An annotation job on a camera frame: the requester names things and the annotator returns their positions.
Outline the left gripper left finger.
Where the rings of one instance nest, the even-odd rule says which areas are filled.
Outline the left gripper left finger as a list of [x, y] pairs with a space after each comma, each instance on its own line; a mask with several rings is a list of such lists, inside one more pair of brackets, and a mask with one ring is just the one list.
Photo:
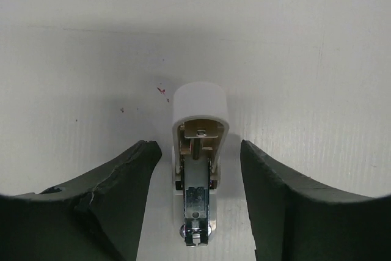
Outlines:
[[136, 260], [155, 141], [41, 193], [1, 196], [2, 260]]

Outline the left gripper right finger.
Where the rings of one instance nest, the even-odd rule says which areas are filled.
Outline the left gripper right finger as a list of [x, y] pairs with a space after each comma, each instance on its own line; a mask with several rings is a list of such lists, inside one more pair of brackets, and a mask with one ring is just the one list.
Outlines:
[[390, 197], [320, 183], [250, 141], [240, 148], [257, 260], [389, 260]]

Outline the white stapler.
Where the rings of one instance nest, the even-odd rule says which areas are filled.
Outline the white stapler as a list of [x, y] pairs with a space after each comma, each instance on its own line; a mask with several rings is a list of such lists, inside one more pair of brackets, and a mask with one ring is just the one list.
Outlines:
[[227, 97], [216, 84], [193, 82], [176, 90], [172, 106], [174, 225], [185, 246], [207, 246], [217, 227]]

